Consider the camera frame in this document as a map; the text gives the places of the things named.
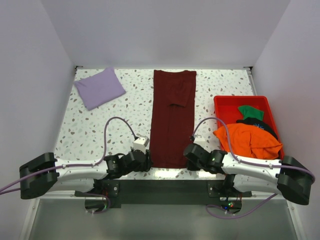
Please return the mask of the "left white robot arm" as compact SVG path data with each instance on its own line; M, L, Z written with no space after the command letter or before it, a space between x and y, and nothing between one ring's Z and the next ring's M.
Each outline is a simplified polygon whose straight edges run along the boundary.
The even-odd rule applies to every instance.
M35 199L55 191L78 191L99 196L104 190L102 180L119 179L131 172L147 172L152 165L149 150L108 155L101 163L56 159L52 152L48 152L20 166L20 198Z

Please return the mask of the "maroon t shirt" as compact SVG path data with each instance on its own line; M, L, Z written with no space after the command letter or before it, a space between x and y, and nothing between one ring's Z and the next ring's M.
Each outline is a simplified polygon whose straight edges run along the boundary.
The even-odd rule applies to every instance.
M156 168L187 166L184 150L194 131L196 76L189 70L154 71L149 151Z

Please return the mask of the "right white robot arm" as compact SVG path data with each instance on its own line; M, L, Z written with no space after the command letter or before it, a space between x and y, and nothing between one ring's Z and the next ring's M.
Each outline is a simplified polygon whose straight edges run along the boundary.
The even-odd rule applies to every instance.
M223 183L214 187L221 196L264 192L281 195L298 205L309 204L315 177L294 157L261 160L222 150L208 152L195 143L189 144L183 155L199 169L225 176Z

